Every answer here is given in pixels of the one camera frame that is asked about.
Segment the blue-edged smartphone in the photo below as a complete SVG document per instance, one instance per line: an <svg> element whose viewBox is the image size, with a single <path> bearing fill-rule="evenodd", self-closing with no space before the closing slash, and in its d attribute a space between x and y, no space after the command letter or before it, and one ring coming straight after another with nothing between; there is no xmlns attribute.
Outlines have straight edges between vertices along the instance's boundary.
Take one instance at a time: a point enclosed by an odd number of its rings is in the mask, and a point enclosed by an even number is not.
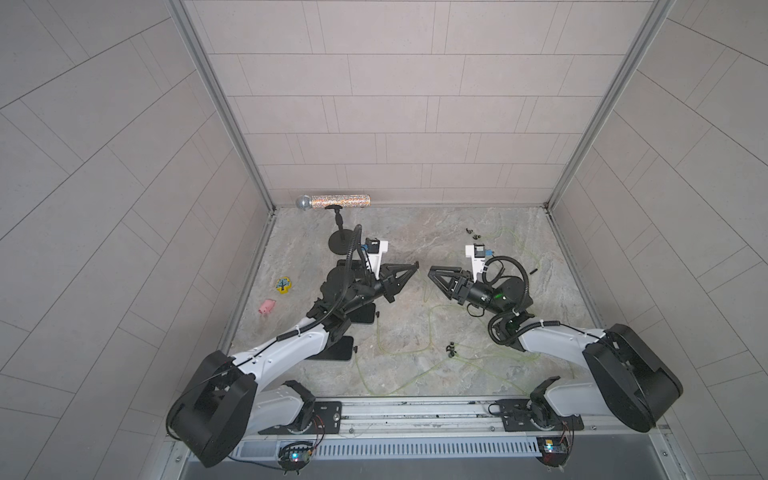
<svg viewBox="0 0 768 480"><path fill-rule="evenodd" d="M355 350L354 338L351 336L343 336L332 346L326 347L320 353L309 357L309 360L349 361L352 359Z"/></svg>
<svg viewBox="0 0 768 480"><path fill-rule="evenodd" d="M349 313L348 318L353 324L373 324L378 318L378 310L374 303L369 303Z"/></svg>

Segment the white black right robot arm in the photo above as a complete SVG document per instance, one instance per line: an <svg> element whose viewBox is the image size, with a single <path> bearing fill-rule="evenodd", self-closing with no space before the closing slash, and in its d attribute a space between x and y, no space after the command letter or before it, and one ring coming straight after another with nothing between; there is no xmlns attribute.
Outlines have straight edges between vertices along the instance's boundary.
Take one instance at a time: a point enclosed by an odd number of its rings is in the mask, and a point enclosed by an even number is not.
<svg viewBox="0 0 768 480"><path fill-rule="evenodd" d="M540 430L567 427L572 417L613 416L646 433L683 395L672 370L629 326L584 329L558 320L537 320L527 274L499 274L499 286L459 267L433 266L429 279L450 300L492 316L486 329L497 345L549 355L586 369L584 380L552 376L533 389L526 414Z"/></svg>

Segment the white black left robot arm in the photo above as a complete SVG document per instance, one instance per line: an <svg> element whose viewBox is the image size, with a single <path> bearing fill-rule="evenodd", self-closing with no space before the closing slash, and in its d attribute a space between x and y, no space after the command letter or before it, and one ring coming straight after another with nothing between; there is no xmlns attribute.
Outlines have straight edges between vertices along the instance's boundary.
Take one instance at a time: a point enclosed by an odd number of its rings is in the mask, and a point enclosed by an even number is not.
<svg viewBox="0 0 768 480"><path fill-rule="evenodd" d="M291 330L233 356L220 350L206 356L170 407L167 433L212 467L247 435L276 426L307 428L314 395L297 381L278 387L273 382L346 341L355 316L380 297L394 302L418 269L417 263L385 263L373 274L362 261L339 261L321 285L320 297Z"/></svg>

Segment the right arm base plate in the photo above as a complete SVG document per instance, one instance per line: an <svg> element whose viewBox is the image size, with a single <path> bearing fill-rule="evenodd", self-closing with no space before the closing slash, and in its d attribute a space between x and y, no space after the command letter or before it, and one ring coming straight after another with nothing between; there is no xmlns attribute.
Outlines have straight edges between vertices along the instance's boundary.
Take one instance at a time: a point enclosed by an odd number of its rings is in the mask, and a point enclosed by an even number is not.
<svg viewBox="0 0 768 480"><path fill-rule="evenodd" d="M487 412L501 419L506 432L563 432L582 431L580 416L559 416L545 401L535 402L528 398L500 399L487 407Z"/></svg>

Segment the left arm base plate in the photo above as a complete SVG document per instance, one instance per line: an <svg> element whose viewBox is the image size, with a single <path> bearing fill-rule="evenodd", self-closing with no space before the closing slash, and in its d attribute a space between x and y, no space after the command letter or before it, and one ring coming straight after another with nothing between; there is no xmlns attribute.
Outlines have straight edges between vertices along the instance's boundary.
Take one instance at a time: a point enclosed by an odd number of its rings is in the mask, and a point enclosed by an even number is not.
<svg viewBox="0 0 768 480"><path fill-rule="evenodd" d="M338 434L343 404L340 401L316 401L308 422L303 418L288 426L273 426L259 431L260 435L317 435Z"/></svg>

